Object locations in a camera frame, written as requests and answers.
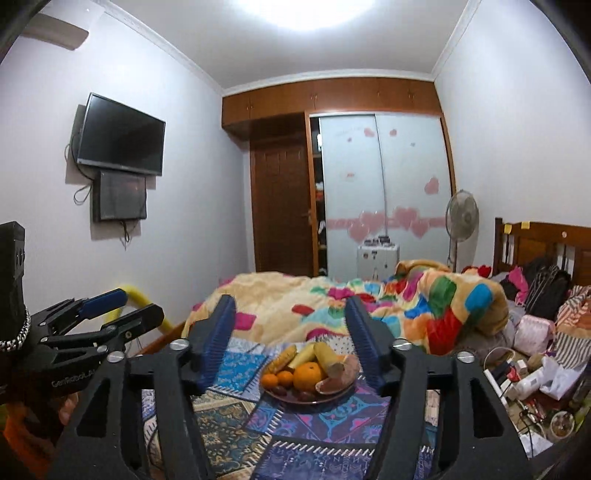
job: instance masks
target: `screw head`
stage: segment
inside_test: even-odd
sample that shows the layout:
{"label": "screw head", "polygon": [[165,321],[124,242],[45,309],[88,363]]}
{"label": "screw head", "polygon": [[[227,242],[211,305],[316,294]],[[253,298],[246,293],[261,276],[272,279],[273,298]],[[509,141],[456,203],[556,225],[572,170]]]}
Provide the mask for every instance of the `screw head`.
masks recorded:
{"label": "screw head", "polygon": [[170,342],[170,348],[172,350],[185,350],[189,345],[191,344],[185,338],[179,338],[178,340]]}
{"label": "screw head", "polygon": [[474,363],[475,357],[470,352],[459,352],[457,359],[465,364],[471,364]]}
{"label": "screw head", "polygon": [[392,348],[395,348],[396,350],[402,350],[403,352],[410,350],[412,346],[412,343],[406,340],[406,338],[397,338],[392,344]]}
{"label": "screw head", "polygon": [[121,362],[125,358],[125,354],[123,352],[111,352],[107,355],[107,361],[110,364],[116,364]]}

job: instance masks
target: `ceiling light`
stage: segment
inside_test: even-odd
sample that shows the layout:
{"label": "ceiling light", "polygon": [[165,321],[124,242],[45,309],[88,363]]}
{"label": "ceiling light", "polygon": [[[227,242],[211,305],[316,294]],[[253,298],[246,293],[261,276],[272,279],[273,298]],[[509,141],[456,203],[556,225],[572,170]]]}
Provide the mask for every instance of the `ceiling light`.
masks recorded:
{"label": "ceiling light", "polygon": [[236,0],[244,10],[297,31],[334,27],[360,16],[375,0]]}

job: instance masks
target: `yellow tube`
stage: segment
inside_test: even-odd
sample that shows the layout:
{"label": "yellow tube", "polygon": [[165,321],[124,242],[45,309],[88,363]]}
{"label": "yellow tube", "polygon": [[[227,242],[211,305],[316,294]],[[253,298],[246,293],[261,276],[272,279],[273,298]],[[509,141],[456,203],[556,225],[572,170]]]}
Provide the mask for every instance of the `yellow tube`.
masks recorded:
{"label": "yellow tube", "polygon": [[[142,292],[140,292],[136,287],[132,285],[121,285],[119,288],[127,294],[127,305],[131,304],[134,307],[141,309],[146,305],[152,303],[146,295],[144,295]],[[107,313],[107,315],[105,316],[105,323],[109,323],[113,320],[118,319],[121,316],[122,311],[123,308],[120,308]],[[159,330],[163,334],[166,334],[170,332],[172,329],[173,325],[166,317],[164,317],[164,320],[162,321]]]}

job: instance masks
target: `white sliding door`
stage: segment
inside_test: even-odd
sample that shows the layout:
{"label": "white sliding door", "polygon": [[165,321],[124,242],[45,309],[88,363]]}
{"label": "white sliding door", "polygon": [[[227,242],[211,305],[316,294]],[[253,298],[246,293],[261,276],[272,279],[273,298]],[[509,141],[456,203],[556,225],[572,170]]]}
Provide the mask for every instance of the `white sliding door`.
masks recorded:
{"label": "white sliding door", "polygon": [[445,211],[451,196],[449,165],[438,117],[379,113],[388,235],[400,259],[446,263]]}
{"label": "white sliding door", "polygon": [[357,276],[357,247],[385,233],[384,178],[374,115],[320,118],[328,275]]}

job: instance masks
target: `white bottle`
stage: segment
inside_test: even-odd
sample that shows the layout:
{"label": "white bottle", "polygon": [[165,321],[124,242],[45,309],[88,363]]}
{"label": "white bottle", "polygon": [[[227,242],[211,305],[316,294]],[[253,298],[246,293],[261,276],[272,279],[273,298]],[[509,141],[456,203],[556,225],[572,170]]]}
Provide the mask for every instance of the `white bottle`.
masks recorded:
{"label": "white bottle", "polygon": [[521,380],[516,386],[517,398],[525,400],[533,392],[536,392],[544,382],[544,367],[540,367],[532,374]]}

